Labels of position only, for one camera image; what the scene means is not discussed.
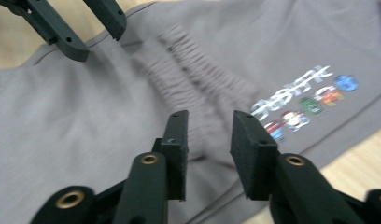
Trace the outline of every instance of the screw hole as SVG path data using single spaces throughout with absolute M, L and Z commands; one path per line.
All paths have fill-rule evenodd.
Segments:
M 304 160 L 300 157 L 290 156 L 286 158 L 286 161 L 292 165 L 303 166 L 305 165 Z
M 145 224 L 147 221 L 145 220 L 144 217 L 137 216 L 133 217 L 132 220 L 130 220 L 130 224 Z
M 141 162 L 146 165 L 153 164 L 157 161 L 158 161 L 158 157 L 156 157 L 155 155 L 147 155 L 141 159 Z
M 59 198 L 56 202 L 56 206 L 62 209 L 71 208 L 81 203 L 84 198 L 85 194 L 82 191 L 74 190 Z

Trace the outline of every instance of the gray garment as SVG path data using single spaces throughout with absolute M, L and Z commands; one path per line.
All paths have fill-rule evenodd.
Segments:
M 122 40 L 98 35 L 85 63 L 44 46 L 0 70 L 0 223 L 28 222 L 64 187 L 98 193 L 125 179 L 168 115 L 187 107 L 187 201 L 169 203 L 170 223 L 244 221 L 266 203 L 242 196 L 229 154 L 233 110 L 252 112 L 317 65 L 334 75 L 271 106 L 264 125 L 300 110 L 302 97 L 338 75 L 359 86 L 318 117 L 304 112 L 309 123 L 299 131 L 282 127 L 280 151 L 322 167 L 381 127 L 381 1 L 157 3 L 126 15 Z

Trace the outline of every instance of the table surface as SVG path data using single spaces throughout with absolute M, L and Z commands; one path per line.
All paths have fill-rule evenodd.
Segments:
M 104 30 L 83 1 L 50 0 L 50 4 L 83 40 L 87 41 Z M 131 7 L 149 0 L 117 0 L 120 7 Z M 24 63 L 37 48 L 45 44 L 33 28 L 7 8 L 0 7 L 0 68 Z M 363 200 L 369 189 L 381 189 L 381 130 L 349 149 L 327 165 L 321 173 L 336 188 Z M 245 224 L 273 223 L 268 209 L 256 214 Z

